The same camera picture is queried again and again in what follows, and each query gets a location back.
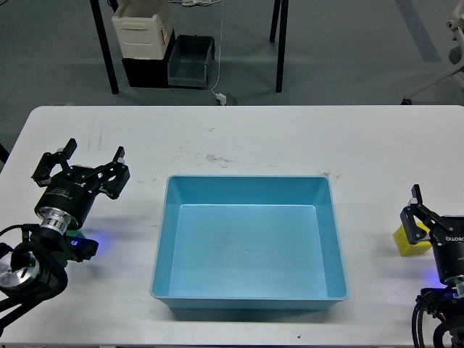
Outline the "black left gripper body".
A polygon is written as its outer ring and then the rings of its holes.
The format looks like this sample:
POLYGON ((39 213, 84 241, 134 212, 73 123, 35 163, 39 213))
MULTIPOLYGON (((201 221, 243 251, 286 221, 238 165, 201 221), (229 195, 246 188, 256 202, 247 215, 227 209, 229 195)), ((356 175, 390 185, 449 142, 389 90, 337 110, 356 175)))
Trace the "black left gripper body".
POLYGON ((93 168, 78 165, 53 177, 50 172, 46 165, 39 165, 34 171, 34 181, 46 188, 34 208, 36 215, 44 219, 51 210, 59 210, 71 217, 68 229, 80 229, 97 195, 98 174, 93 168))

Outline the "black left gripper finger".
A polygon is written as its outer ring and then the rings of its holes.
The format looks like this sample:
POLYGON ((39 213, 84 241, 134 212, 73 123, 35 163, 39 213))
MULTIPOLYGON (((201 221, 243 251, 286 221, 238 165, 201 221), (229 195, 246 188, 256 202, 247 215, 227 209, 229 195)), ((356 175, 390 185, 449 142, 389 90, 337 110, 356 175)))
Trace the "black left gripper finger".
POLYGON ((51 172, 56 165, 60 165, 62 174, 66 178, 71 178, 73 175, 72 169, 68 164, 68 160, 77 149, 77 141, 71 138, 64 148, 58 149, 55 153, 43 153, 39 163, 33 172, 31 178, 39 187, 48 186, 51 183, 51 172))
POLYGON ((124 156, 125 150, 119 146, 107 164, 84 168, 80 177, 83 188, 90 194, 105 194, 110 199, 117 199, 130 178, 124 156))

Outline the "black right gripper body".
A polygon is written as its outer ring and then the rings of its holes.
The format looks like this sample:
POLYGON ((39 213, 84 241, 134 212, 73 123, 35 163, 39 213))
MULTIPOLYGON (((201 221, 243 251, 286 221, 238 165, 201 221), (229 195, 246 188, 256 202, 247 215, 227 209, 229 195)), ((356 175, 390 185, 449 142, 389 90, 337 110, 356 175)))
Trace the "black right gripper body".
POLYGON ((444 216, 430 231, 439 281, 444 285, 463 282, 463 216, 444 216))

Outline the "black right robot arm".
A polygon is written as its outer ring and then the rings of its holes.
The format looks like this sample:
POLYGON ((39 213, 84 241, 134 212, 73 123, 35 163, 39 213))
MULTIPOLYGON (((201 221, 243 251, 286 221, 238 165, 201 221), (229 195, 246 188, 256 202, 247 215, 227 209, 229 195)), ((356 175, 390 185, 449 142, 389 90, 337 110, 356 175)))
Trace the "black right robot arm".
POLYGON ((420 186, 415 184, 412 198, 400 214, 401 228, 395 241, 402 256, 433 250, 439 281, 445 287, 423 288, 416 297, 411 319, 414 347, 425 347, 423 317, 440 320, 434 329, 433 346, 444 346, 444 335, 451 336, 452 347, 463 346, 463 217, 440 216, 427 208, 420 186))

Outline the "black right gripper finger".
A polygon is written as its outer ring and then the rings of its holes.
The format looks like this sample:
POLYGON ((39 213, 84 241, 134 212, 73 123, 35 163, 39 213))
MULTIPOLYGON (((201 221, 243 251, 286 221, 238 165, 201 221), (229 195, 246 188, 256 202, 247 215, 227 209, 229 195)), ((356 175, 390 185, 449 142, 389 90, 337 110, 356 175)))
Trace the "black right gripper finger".
POLYGON ((408 243, 416 245, 427 236, 432 238, 432 235, 437 231, 446 232, 447 223, 444 218, 423 204, 421 189, 418 184, 413 185, 411 194, 412 198, 400 213, 408 243))

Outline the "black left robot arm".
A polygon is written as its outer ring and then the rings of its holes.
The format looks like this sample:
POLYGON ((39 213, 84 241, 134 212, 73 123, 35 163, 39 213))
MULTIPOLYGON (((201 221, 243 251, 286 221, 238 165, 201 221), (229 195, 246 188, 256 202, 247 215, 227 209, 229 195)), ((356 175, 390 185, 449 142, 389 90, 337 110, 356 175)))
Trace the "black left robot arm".
POLYGON ((111 161, 98 167, 70 165, 77 148, 70 139, 55 153, 46 152, 32 179, 45 189, 34 211, 39 224, 21 224, 21 242, 16 247, 1 244, 1 327, 6 328, 67 287, 68 262, 90 260, 98 242, 78 233, 98 194, 117 199, 130 172, 119 147, 111 161))

